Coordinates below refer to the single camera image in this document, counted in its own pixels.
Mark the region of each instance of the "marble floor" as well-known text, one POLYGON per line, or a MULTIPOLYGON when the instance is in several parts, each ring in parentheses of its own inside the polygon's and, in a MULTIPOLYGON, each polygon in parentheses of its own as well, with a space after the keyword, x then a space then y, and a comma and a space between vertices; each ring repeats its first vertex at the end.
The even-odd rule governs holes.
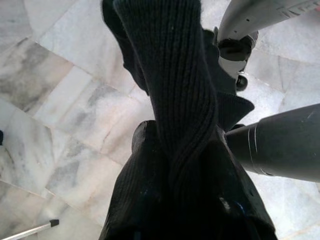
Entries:
MULTIPOLYGON (((218 26, 229 2, 202 0, 202 25, 218 26)), ((260 31, 242 123, 320 103, 319 39, 317 11, 260 31)), ((59 218, 27 239, 98 239, 133 132, 153 118, 100 0, 0 0, 0 238, 59 218)), ((319 238, 315 183, 250 176, 280 240, 319 238)))

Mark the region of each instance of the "black cylindrical object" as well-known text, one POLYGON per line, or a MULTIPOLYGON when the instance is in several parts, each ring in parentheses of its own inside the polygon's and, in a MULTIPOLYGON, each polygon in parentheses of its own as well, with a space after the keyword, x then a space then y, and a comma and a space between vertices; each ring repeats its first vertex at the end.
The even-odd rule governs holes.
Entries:
POLYGON ((264 118, 226 139, 248 171, 320 182, 320 104, 264 118))

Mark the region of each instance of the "black tube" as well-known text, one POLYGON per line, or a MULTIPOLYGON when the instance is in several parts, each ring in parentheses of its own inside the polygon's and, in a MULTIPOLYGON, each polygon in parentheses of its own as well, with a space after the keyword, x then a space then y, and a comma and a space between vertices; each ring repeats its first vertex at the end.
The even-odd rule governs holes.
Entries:
POLYGON ((320 104, 264 118, 226 139, 248 171, 320 182, 320 104))

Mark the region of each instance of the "metal rod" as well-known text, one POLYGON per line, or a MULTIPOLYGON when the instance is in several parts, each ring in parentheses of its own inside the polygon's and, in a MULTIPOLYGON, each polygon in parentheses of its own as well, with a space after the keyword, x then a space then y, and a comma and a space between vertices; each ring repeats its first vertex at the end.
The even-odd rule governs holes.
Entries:
POLYGON ((33 227, 31 229, 22 231, 20 233, 12 235, 12 236, 8 236, 6 238, 2 238, 0 240, 18 240, 18 239, 22 239, 22 238, 25 238, 25 237, 30 236, 32 234, 39 233, 39 232, 44 231, 46 229, 50 229, 50 228, 52 228, 54 226, 57 226, 57 225, 59 225, 59 220, 57 220, 57 219, 50 220, 49 223, 47 223, 47 224, 43 224, 43 225, 39 225, 39 226, 33 227))

